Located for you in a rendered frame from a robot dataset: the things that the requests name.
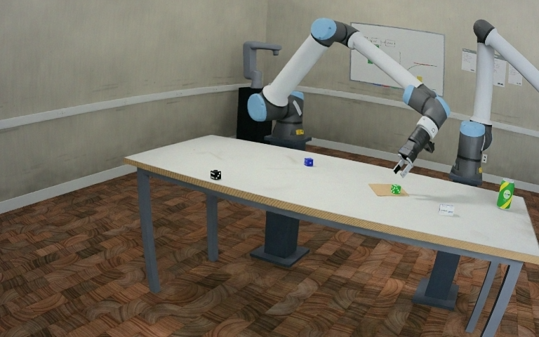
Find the beige wall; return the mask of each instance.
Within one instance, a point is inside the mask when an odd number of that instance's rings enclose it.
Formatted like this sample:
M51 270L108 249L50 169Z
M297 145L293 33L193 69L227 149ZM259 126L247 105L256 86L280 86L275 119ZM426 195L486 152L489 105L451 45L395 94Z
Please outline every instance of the beige wall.
M282 58L267 63L266 82L280 72L310 33L317 18L332 18L417 29L444 34L446 64L444 99L451 110L472 115L475 74L460 69L462 49L477 49L473 24L485 19L498 28L515 48L539 67L539 2L509 1L350 1L273 0L269 2L267 39L281 44ZM402 90L385 89L353 82L350 78L350 51L332 46L300 84L315 88L360 93L401 100ZM492 120L539 131L539 93L528 83L522 87L506 84L493 90ZM306 95L305 129L311 136L376 150L397 152L414 129L419 114L373 103L362 103L322 95ZM420 158L452 165L458 146L460 122L448 120L440 130L434 154ZM539 184L539 138L494 130L494 143L486 151L486 173Z
M0 1L0 119L246 83L241 47L265 40L266 18L267 2L251 0ZM236 109L233 91L0 130L0 201L143 150L231 136Z

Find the table leg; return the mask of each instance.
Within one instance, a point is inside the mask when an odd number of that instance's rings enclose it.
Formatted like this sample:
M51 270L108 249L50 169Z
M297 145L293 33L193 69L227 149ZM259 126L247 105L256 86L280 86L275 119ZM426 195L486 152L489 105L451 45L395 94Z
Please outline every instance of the table leg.
M146 275L149 289L158 293L159 273L155 256L154 225L152 223L152 203L149 195L149 176L137 170L138 210L140 212L140 229L142 230L142 246L146 262Z
M219 258L217 238L217 197L206 194L206 223L208 232L208 259L212 262Z
M438 251L430 279L420 281L412 302L452 310L458 295L458 285L453 284L453 278L459 260L460 255Z
M496 297L491 314L486 320L486 325L483 329L481 337L493 337L496 330L498 330L498 326L500 325L503 314L505 313L505 309L507 309L509 299L513 294L514 286L517 285L517 280L519 279L522 265L522 262L514 261L507 266L507 272L503 277L502 286L498 292L498 297Z
M475 302L474 311L472 311L472 316L470 317L468 325L466 326L466 332L468 333L472 333L475 330L475 326L477 325L477 321L479 320L481 311L485 306L488 292L491 290L492 282L494 281L494 277L496 276L496 270L498 269L498 265L499 262L497 261L491 261L488 264L488 269L486 271L485 280L483 281L483 286L481 287L481 292L479 292L479 297Z
M266 212L264 246L252 251L251 256L283 267L291 267L309 253L308 248L298 246L299 228L298 219Z

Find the white wall trim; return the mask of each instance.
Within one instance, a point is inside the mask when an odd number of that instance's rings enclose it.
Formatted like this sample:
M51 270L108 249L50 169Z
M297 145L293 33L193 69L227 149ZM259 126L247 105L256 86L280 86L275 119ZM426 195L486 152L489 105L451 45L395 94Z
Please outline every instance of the white wall trim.
M376 104L381 104L381 105L387 105L390 107L400 107L402 109L412 110L412 108L404 104L404 102L400 102L397 100L388 100L387 98L379 98L379 97L373 97L369 95L362 95L359 93L348 93L345 91L334 91L334 90L328 90L328 89L311 88L309 86L299 86L298 90L304 93L314 93L317 95L326 95L326 96L331 96L331 97L346 98L348 100L361 100L364 102L370 102L370 103L376 103ZM467 116L466 114L459 114L457 112L451 112L451 114L449 115L449 118L457 119L459 121L469 121L470 117L471 116ZM506 130L506 131L510 131L514 133L520 133L523 135L539 138L539 131L530 130L528 128L522 128L520 126L513 126L513 125L493 121L492 127L500 129L500 130Z
M118 178L129 173L136 172L137 168L131 165L122 165L90 176L75 179L56 186L21 195L20 197L0 201L0 214L20 209L21 207L57 197L62 194L80 190L88 186L103 183L107 180Z
M76 107L66 107L57 110L28 114L26 116L13 117L0 120L0 130L5 128L15 128L40 121L50 121L52 119L74 116L76 114L85 114L87 112L96 112L115 107L125 107L127 105L154 102L156 100L168 100L171 98L187 97L193 95L203 95L206 93L224 93L225 91L235 91L238 88L249 86L249 84L230 84L226 86L208 86L204 88L193 88L184 90L167 91L165 93L150 93L148 95L119 98L117 100L106 100L105 102L77 105Z
M395 153L389 153L389 152L384 152L380 150L372 150L366 147L360 147L360 146L344 144L344 143L337 143L337 142L332 142L330 140L313 138L312 141L308 143L308 145L325 147L327 149L361 154L367 157L394 161L395 164L397 164L397 162L399 161L399 157ZM433 161L428 161L424 159L416 159L416 161L414 162L414 166L423 167L425 169L430 169L430 170L444 172L444 173L449 173L449 171L451 171L451 165L435 163ZM495 176L493 174L483 173L483 181L486 181L487 183L499 184L500 181L502 181L502 177ZM516 188L519 188L521 190L539 193L539 185L526 183L524 181L519 181L519 180L515 180L514 185Z

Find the wooden parquet floor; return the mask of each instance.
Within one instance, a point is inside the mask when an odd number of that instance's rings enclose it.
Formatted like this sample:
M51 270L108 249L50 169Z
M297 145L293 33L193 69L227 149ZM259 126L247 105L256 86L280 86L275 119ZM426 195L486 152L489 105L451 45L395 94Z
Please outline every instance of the wooden parquet floor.
M467 335L484 261L461 258L454 311L416 305L435 251L301 222L299 243L311 253L277 267L249 256L263 243L264 212L219 200L220 258L210 262L204 194L156 179L151 186L159 293L145 279L135 174L0 215L0 337L478 336L505 270ZM539 232L539 194L517 195ZM498 336L538 334L539 267L527 263Z

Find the diagram on whiteboard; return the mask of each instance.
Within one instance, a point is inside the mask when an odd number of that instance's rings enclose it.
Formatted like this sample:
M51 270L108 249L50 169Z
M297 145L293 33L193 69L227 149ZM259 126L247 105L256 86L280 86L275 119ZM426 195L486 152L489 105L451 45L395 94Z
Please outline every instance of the diagram on whiteboard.
M443 34L362 23L352 23L352 26L430 89L444 95ZM350 80L401 88L358 51L350 54Z

